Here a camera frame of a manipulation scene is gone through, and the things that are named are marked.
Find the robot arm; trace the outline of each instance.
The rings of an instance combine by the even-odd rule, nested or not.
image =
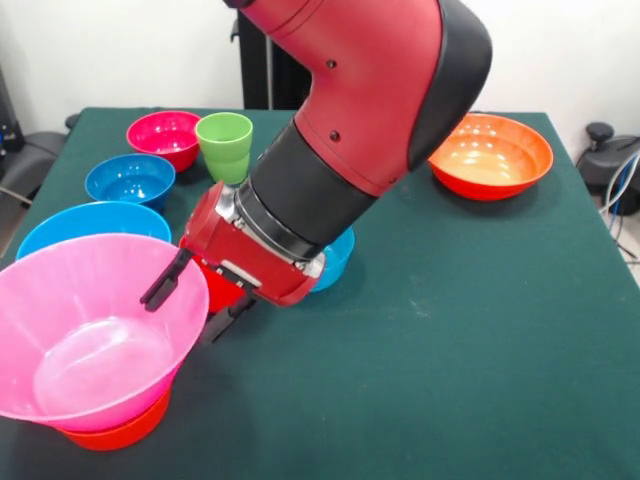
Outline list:
[[[422,165],[482,89],[491,41],[458,0],[224,0],[313,76],[237,189],[205,194],[185,248],[255,295],[301,300],[322,250]]]

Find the plastic bowl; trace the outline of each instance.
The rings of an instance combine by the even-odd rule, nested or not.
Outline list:
[[[209,305],[194,262],[159,310],[140,303],[177,252],[141,235],[92,235],[0,272],[0,415],[101,432],[154,405],[197,341]]]
[[[162,212],[175,180],[176,170],[164,158],[132,153],[96,165],[85,189],[94,200],[139,203]]]
[[[200,117],[182,111],[152,113],[136,120],[127,130],[127,141],[140,153],[159,155],[182,172],[198,156],[196,123]]]
[[[349,227],[338,239],[324,249],[326,264],[322,275],[311,292],[320,292],[336,283],[347,266],[356,245],[353,227]]]
[[[87,450],[96,452],[120,450],[139,442],[158,426],[164,418],[164,414],[167,413],[170,396],[171,388],[146,412],[124,425],[110,430],[92,433],[67,432],[66,430],[60,430],[60,432],[73,443]]]
[[[184,237],[180,239],[179,245],[180,247],[184,246]],[[214,271],[198,255],[194,255],[193,261],[200,267],[204,278],[207,280],[207,286],[209,287],[209,313],[218,313],[224,308],[231,307],[246,295],[241,287]]]
[[[98,233],[135,233],[171,242],[166,220],[150,208],[126,202],[95,202],[49,217],[25,237],[16,260],[42,248]]]
[[[493,201],[538,182],[553,151],[532,128],[509,118],[468,114],[429,159],[434,175],[458,195]]]

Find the light blue bowl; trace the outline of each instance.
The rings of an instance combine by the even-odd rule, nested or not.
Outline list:
[[[94,167],[85,190],[94,200],[139,203],[162,212],[175,181],[176,169],[164,158],[132,153]]]
[[[166,220],[150,208],[126,202],[97,202],[49,217],[22,241],[16,260],[54,243],[99,233],[133,233],[171,242]]]
[[[324,249],[326,265],[312,292],[325,290],[342,277],[355,245],[356,234],[353,227],[349,227],[335,242]]]

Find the green tablecloth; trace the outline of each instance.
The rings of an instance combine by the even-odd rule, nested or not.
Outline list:
[[[9,256],[148,112],[83,112]],[[247,114],[254,157],[291,116]],[[553,145],[538,186],[473,203],[421,169],[357,222],[339,286],[197,347],[145,441],[95,454],[3,419],[0,478],[640,478],[638,289],[547,116],[510,116]],[[210,185],[180,176],[174,240]]]

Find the translucent pink bowl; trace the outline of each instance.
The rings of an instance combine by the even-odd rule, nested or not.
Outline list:
[[[194,262],[158,311],[140,304],[176,253],[150,237],[94,235],[0,272],[0,415],[96,432],[151,407],[195,344],[209,305]]]

